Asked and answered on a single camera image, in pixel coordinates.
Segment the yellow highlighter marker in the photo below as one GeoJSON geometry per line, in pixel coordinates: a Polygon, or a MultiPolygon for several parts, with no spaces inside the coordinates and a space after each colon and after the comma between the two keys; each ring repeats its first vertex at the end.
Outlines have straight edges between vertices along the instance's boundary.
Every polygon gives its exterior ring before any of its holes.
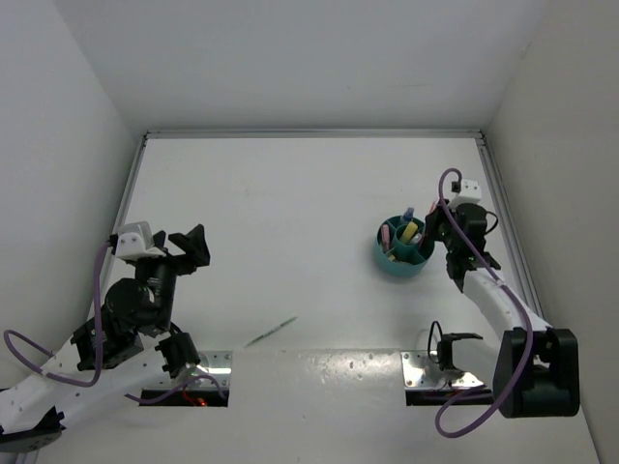
{"type": "Polygon", "coordinates": [[[405,228],[402,230],[402,233],[400,235],[400,241],[405,244],[408,245],[410,243],[410,241],[413,239],[413,237],[417,234],[418,231],[418,225],[415,221],[410,221],[406,224],[405,228]]]}

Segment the pink highlighter marker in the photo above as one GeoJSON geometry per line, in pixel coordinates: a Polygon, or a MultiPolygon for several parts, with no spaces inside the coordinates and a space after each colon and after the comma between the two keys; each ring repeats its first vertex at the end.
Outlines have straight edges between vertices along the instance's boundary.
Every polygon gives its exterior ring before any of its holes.
{"type": "Polygon", "coordinates": [[[391,249],[391,229],[388,223],[383,223],[380,228],[382,251],[387,253],[391,249]]]}

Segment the green thin pen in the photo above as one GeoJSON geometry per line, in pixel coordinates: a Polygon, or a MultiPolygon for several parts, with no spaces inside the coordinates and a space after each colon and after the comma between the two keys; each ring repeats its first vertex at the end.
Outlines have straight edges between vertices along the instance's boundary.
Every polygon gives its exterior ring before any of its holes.
{"type": "Polygon", "coordinates": [[[280,330],[282,330],[282,329],[286,328],[287,326],[289,326],[289,325],[293,324],[294,322],[296,322],[297,319],[298,319],[298,317],[294,316],[294,317],[291,317],[291,318],[281,322],[277,326],[273,327],[272,329],[268,330],[265,333],[262,333],[261,335],[259,335],[255,339],[251,340],[249,343],[247,343],[244,346],[244,349],[250,348],[250,347],[254,346],[255,344],[259,343],[260,341],[270,337],[271,335],[276,334],[280,330]]]}

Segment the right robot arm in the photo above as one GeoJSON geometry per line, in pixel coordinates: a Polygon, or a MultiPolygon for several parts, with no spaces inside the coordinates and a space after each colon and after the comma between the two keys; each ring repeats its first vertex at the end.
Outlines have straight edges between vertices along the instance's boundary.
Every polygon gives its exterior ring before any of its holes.
{"type": "Polygon", "coordinates": [[[447,250],[446,270],[494,330],[496,348],[476,333],[443,333],[433,358],[444,371],[467,370],[488,386],[508,419],[572,417],[580,408],[578,344],[535,314],[485,250],[487,211],[441,201],[426,217],[424,241],[447,250]]]}

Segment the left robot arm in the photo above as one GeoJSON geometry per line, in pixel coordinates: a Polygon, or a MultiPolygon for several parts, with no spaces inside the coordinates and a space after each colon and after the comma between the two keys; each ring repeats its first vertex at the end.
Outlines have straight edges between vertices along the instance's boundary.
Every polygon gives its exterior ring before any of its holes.
{"type": "Polygon", "coordinates": [[[174,382],[157,404],[195,382],[200,357],[189,333],[172,321],[176,282],[211,255],[202,224],[187,233],[154,233],[146,221],[120,226],[99,248],[93,270],[93,316],[57,352],[22,333],[4,342],[30,375],[1,391],[1,451],[28,453],[58,440],[84,413],[163,376],[174,382]]]}

